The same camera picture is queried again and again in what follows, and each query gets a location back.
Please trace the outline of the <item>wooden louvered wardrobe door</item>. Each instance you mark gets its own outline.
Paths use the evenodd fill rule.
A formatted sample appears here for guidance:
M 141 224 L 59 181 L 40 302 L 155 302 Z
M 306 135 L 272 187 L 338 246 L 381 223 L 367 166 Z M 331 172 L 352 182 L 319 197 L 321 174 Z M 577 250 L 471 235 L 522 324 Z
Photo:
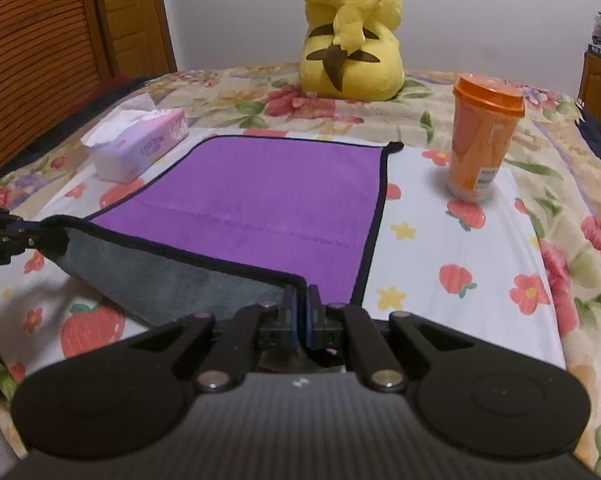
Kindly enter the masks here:
M 175 69 L 164 0 L 0 0 L 0 172 L 119 84 Z

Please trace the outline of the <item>white strawberry print sheet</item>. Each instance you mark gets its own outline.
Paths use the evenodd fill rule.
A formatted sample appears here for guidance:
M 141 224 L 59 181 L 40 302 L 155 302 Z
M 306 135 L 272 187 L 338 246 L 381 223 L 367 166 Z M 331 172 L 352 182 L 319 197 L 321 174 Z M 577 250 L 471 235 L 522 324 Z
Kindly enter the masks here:
M 131 184 L 109 184 L 86 169 L 41 211 L 87 218 L 164 174 L 214 136 L 320 141 L 279 131 L 194 130 Z M 512 174 L 501 170 L 486 204 L 445 190 L 442 156 L 403 148 L 389 157 L 386 202 L 359 306 L 385 320 L 407 311 L 533 358 L 565 362 L 550 279 Z

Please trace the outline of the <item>orange plastic cup with lid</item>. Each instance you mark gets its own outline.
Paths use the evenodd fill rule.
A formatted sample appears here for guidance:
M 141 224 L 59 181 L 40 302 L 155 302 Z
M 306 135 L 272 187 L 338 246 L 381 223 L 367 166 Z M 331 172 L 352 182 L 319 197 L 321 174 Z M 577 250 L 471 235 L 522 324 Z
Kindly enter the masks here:
M 453 96 L 447 184 L 460 200 L 477 203 L 489 196 L 515 129 L 525 116 L 524 95 L 501 79 L 466 73 L 457 77 Z

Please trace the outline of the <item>pink tissue box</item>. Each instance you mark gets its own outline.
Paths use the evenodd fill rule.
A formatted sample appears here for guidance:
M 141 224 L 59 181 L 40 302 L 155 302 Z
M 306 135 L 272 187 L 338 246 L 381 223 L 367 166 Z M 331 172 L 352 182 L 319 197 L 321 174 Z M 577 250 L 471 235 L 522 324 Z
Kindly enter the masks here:
M 101 180 L 131 183 L 188 134 L 183 108 L 158 108 L 142 93 L 117 105 L 80 142 Z

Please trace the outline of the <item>floral bed blanket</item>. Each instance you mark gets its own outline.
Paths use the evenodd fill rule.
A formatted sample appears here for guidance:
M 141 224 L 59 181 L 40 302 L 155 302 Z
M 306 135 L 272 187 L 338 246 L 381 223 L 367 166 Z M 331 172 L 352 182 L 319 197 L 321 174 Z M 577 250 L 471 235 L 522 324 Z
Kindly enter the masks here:
M 401 141 L 445 151 L 454 79 L 412 72 L 395 99 L 371 104 L 303 98 L 293 64 L 190 70 L 143 89 L 162 107 L 183 108 L 198 127 L 314 132 L 328 141 Z M 549 272 L 567 366 L 592 402 L 577 454 L 601 476 L 600 128 L 570 96 L 527 87 L 524 98 L 526 115 L 507 163 Z

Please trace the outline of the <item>yellow Pikachu plush toy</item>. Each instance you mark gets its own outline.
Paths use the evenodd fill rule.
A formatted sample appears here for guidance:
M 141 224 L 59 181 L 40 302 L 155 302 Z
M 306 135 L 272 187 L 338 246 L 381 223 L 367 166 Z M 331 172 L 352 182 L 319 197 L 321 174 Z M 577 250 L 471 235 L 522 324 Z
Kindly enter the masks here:
M 302 91 L 323 99 L 393 99 L 404 84 L 402 0 L 302 0 L 308 30 L 299 64 Z

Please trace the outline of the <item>purple and grey towel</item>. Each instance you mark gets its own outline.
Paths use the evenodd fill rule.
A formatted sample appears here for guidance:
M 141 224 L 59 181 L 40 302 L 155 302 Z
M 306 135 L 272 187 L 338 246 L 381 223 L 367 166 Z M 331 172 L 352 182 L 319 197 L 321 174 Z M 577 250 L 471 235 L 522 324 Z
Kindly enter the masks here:
M 44 253 L 151 326 L 200 311 L 230 318 L 290 286 L 360 304 L 401 150 L 214 136 L 96 214 L 47 218 Z

